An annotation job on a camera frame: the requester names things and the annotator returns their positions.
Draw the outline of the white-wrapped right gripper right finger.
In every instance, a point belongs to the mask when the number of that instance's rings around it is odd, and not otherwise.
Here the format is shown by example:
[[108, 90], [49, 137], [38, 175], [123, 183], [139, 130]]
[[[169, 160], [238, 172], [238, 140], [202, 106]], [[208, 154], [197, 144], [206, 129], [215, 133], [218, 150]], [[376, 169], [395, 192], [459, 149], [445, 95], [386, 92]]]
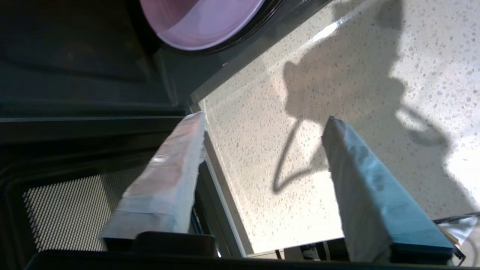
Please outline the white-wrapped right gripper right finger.
[[349, 258], [448, 263], [455, 247], [353, 127], [331, 116], [322, 134]]

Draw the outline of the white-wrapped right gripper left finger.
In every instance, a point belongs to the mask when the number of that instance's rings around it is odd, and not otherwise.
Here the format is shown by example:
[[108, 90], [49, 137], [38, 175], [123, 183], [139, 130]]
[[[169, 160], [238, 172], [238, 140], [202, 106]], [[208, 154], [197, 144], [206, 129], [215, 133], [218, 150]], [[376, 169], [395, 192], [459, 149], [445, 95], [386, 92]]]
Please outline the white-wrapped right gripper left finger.
[[206, 117], [185, 116], [142, 173], [127, 187], [101, 238], [135, 239], [144, 232], [189, 232]]

